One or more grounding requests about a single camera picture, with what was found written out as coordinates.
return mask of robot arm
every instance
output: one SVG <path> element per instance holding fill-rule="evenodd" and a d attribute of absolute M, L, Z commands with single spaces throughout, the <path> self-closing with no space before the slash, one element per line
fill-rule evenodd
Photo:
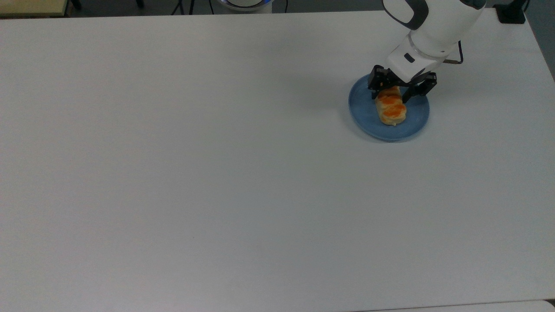
<path fill-rule="evenodd" d="M 386 12 L 411 31 L 387 57 L 389 69 L 374 66 L 368 88 L 379 91 L 399 85 L 412 96 L 426 95 L 436 85 L 432 70 L 457 48 L 474 25 L 486 0 L 382 0 Z"/>

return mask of table surface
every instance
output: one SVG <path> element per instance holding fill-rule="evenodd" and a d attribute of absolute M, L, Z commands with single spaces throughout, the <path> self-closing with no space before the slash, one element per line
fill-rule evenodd
<path fill-rule="evenodd" d="M 528 24 L 486 10 L 403 143 L 347 107 L 407 33 L 384 12 L 0 28 L 2 311 L 555 297 L 555 83 Z"/>
<path fill-rule="evenodd" d="M 62 16 L 68 0 L 0 0 L 0 16 Z"/>

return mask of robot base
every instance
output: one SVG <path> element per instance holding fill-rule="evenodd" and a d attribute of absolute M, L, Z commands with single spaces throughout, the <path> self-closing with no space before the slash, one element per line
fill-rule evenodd
<path fill-rule="evenodd" d="M 262 13 L 262 14 L 270 14 L 272 13 L 272 2 L 274 0 L 261 0 L 258 4 L 251 6 L 251 7 L 240 7 L 236 6 L 227 0 L 218 0 L 223 6 L 224 14 L 255 14 L 255 13 Z"/>

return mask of floor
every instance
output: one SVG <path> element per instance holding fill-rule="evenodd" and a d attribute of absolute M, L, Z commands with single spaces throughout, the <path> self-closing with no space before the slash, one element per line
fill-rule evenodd
<path fill-rule="evenodd" d="M 214 2 L 215 14 L 221 7 Z M 285 10 L 286 0 L 275 0 L 274 13 Z M 488 6 L 509 3 L 511 0 L 490 0 Z M 144 0 L 144 8 L 138 8 L 135 0 L 81 0 L 83 8 L 73 10 L 72 17 L 99 16 L 150 16 L 170 15 L 177 0 Z M 190 0 L 183 0 L 185 11 Z M 294 12 L 335 12 L 335 11 L 375 11 L 381 10 L 380 0 L 289 0 L 287 11 Z M 193 14 L 211 14 L 208 0 L 196 0 Z M 555 79 L 555 1 L 531 0 L 527 18 L 536 34 L 539 46 Z"/>

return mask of black stand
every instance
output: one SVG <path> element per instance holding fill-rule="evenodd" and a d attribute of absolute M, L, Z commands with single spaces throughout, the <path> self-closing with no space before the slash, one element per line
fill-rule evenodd
<path fill-rule="evenodd" d="M 195 6 L 195 0 L 191 0 L 191 5 L 189 6 L 189 15 L 193 15 L 194 6 Z M 171 14 L 174 15 L 178 8 L 179 8 L 179 11 L 181 12 L 181 15 L 185 15 L 185 10 L 183 10 L 183 0 L 179 0 L 177 2 L 177 6 L 175 6 L 175 9 Z"/>
<path fill-rule="evenodd" d="M 524 24 L 526 17 L 524 17 L 522 6 L 525 3 L 526 0 L 514 0 L 511 4 L 496 4 L 493 7 L 502 24 Z"/>

